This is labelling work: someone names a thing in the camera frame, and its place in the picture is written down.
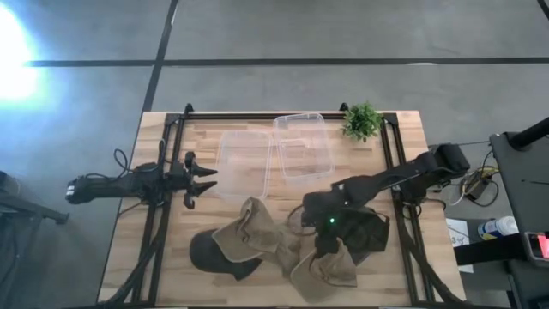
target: concrete floor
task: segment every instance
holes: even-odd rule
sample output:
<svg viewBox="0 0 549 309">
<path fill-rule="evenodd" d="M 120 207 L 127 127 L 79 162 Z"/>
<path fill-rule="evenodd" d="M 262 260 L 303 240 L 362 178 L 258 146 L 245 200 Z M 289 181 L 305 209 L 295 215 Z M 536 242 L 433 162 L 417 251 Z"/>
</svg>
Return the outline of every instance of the concrete floor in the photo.
<svg viewBox="0 0 549 309">
<path fill-rule="evenodd" d="M 31 60 L 155 59 L 169 4 L 3 1 Z M 3 47 L 0 61 L 18 58 L 18 45 Z M 534 0 L 181 0 L 166 53 L 352 57 L 549 57 L 549 21 Z M 65 186 L 79 174 L 118 173 L 112 150 L 131 153 L 152 67 L 28 70 L 35 90 L 0 99 L 0 170 L 21 181 L 25 197 L 70 212 L 70 221 L 40 229 L 18 307 L 90 305 L 118 200 L 68 205 Z M 7 74 L 0 81 L 13 86 Z M 549 64 L 164 68 L 152 109 L 181 111 L 191 102 L 201 111 L 326 110 L 370 100 L 381 110 L 420 110 L 429 143 L 474 142 L 546 117 L 547 81 Z M 463 150 L 478 166 L 488 147 Z M 487 209 L 467 202 L 447 209 L 462 218 L 509 213 L 504 193 Z M 499 297 L 466 289 L 473 301 Z"/>
</svg>

